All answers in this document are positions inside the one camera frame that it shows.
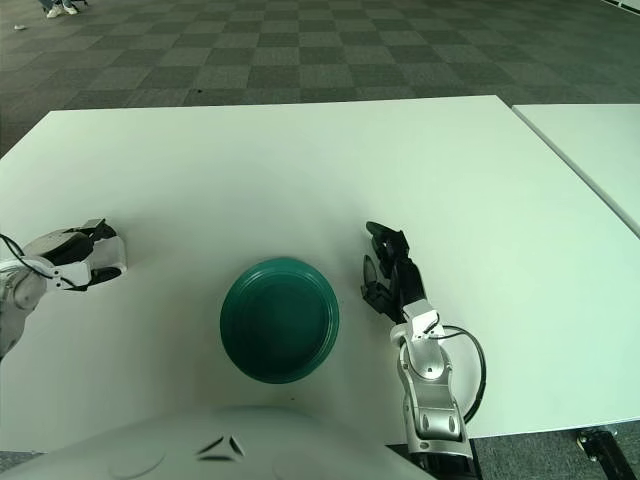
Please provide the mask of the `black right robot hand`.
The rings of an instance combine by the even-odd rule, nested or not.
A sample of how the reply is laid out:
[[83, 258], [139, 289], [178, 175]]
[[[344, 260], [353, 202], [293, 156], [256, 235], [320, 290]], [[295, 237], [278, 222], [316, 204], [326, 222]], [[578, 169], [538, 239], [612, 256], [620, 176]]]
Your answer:
[[371, 234], [378, 266], [369, 255], [364, 256], [362, 297], [395, 324], [405, 323], [403, 308], [427, 299], [419, 269], [409, 256], [406, 237], [402, 231], [373, 221], [365, 227]]

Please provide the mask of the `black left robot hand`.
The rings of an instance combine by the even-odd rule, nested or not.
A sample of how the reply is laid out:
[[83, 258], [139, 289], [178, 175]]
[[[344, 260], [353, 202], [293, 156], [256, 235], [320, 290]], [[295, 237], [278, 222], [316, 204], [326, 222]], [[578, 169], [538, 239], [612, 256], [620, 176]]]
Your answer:
[[105, 219], [88, 220], [76, 228], [42, 235], [24, 247], [28, 257], [49, 264], [57, 288], [86, 291], [127, 270], [124, 241]]

